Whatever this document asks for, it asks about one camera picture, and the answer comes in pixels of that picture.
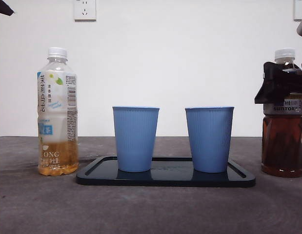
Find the plastic bottle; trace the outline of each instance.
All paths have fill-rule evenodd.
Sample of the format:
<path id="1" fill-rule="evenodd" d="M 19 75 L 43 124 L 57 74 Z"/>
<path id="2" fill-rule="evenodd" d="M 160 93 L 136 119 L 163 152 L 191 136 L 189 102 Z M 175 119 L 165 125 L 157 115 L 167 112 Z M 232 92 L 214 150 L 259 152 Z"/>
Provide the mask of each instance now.
<path id="1" fill-rule="evenodd" d="M 38 171 L 69 174 L 78 168 L 76 74 L 67 51 L 49 48 L 49 63 L 38 73 Z"/>
<path id="2" fill-rule="evenodd" d="M 302 75 L 294 64 L 295 50 L 275 52 L 283 70 Z M 264 104 L 262 171 L 281 177 L 302 176 L 302 94 L 291 93 L 283 103 Z"/>

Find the wall socket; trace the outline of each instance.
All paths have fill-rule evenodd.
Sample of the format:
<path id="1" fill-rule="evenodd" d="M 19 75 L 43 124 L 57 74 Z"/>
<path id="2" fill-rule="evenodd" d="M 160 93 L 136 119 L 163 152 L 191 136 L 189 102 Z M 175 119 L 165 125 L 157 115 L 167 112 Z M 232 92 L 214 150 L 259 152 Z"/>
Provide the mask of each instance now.
<path id="1" fill-rule="evenodd" d="M 96 0 L 75 0 L 74 19 L 75 20 L 96 20 Z"/>
<path id="2" fill-rule="evenodd" d="M 294 0 L 294 20 L 302 20 L 302 0 Z"/>

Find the table surface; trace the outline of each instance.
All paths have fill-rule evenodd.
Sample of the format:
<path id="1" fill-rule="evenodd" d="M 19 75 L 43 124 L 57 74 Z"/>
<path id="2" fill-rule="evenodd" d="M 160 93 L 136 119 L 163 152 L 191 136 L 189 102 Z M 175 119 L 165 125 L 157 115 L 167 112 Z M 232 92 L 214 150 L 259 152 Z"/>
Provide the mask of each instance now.
<path id="1" fill-rule="evenodd" d="M 115 156 L 113 137 L 79 137 L 80 168 Z M 154 156 L 191 156 L 187 137 L 157 137 Z M 83 186 L 37 172 L 37 137 L 0 137 L 0 234 L 302 234 L 302 177 L 260 170 L 261 138 L 233 137 L 252 188 Z"/>

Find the blue cup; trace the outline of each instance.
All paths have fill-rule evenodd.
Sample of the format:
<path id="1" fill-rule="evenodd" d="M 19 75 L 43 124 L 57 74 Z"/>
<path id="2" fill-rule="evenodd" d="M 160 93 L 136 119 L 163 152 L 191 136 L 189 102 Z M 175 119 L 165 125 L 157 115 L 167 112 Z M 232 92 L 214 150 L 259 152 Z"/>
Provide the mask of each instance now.
<path id="1" fill-rule="evenodd" d="M 234 107 L 186 108 L 193 167 L 200 172 L 227 170 Z"/>
<path id="2" fill-rule="evenodd" d="M 118 169 L 150 170 L 159 108 L 113 106 Z"/>

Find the tray rim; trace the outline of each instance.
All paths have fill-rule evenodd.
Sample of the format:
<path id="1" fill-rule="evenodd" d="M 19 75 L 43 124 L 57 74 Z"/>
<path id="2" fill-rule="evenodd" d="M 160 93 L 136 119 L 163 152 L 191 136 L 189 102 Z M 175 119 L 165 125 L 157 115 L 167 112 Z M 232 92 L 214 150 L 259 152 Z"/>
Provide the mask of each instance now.
<path id="1" fill-rule="evenodd" d="M 152 187 L 227 187 L 227 188 L 248 188 L 256 185 L 255 176 L 247 171 L 245 168 L 234 162 L 229 158 L 228 167 L 230 167 L 235 173 L 243 174 L 245 177 L 239 180 L 233 181 L 183 181 L 183 180 L 129 180 L 129 179 L 97 179 L 89 178 L 86 173 L 93 171 L 101 163 L 107 160 L 117 160 L 117 156 L 98 156 L 95 160 L 89 163 L 87 166 L 81 168 L 76 173 L 76 182 L 81 185 L 93 185 L 93 186 L 152 186 Z M 192 161 L 191 157 L 162 157 L 156 156 L 152 158 L 152 161 Z"/>

